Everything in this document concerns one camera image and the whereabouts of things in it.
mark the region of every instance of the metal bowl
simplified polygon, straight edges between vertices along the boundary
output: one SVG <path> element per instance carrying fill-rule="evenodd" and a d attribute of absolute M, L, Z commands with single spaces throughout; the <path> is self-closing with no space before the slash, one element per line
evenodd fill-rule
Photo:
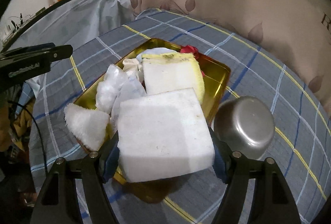
<path fill-rule="evenodd" d="M 211 128 L 231 150 L 240 151 L 250 159 L 260 159 L 273 139 L 275 124 L 263 102 L 246 96 L 222 103 Z"/>

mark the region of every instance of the screw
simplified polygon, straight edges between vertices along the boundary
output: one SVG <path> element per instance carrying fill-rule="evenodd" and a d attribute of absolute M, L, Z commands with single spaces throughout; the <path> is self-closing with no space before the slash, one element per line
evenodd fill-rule
<path fill-rule="evenodd" d="M 273 158 L 267 158 L 267 163 L 274 164 L 275 160 Z"/>
<path fill-rule="evenodd" d="M 90 156 L 91 158 L 96 158 L 98 155 L 99 155 L 99 152 L 97 152 L 97 151 L 92 151 L 92 152 L 89 154 L 89 156 Z"/>
<path fill-rule="evenodd" d="M 240 158 L 241 153 L 239 151 L 234 151 L 234 152 L 232 152 L 232 156 L 234 156 L 235 158 Z"/>
<path fill-rule="evenodd" d="M 56 164 L 61 164 L 64 162 L 64 158 L 62 158 L 62 157 L 57 158 L 55 162 L 56 162 Z"/>

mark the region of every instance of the wire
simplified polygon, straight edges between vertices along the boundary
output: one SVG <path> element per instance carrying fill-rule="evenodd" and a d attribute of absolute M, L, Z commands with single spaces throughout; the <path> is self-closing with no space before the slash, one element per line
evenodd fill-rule
<path fill-rule="evenodd" d="M 20 103 L 17 103 L 17 102 L 13 102 L 13 101 L 7 101 L 8 103 L 11 103 L 11 104 L 14 104 L 14 105 L 18 105 L 19 107 L 22 107 L 32 118 L 32 120 L 34 121 L 34 124 L 36 125 L 37 127 L 37 131 L 38 131 L 38 134 L 39 134 L 39 138 L 40 138 L 40 143 L 41 143 L 41 150 L 42 150 L 42 155 L 43 155 L 43 158 L 44 158 L 44 167 L 45 167 L 45 175 L 47 177 L 48 175 L 48 169 L 47 169 L 47 161 L 46 161 L 46 153 L 45 153 L 45 148 L 44 148 L 44 143 L 42 141 L 42 137 L 41 137 L 41 133 L 40 133 L 40 129 L 39 129 L 39 126 L 36 122 L 36 120 L 34 119 L 33 115 L 31 114 L 31 112 L 23 105 L 21 105 Z"/>

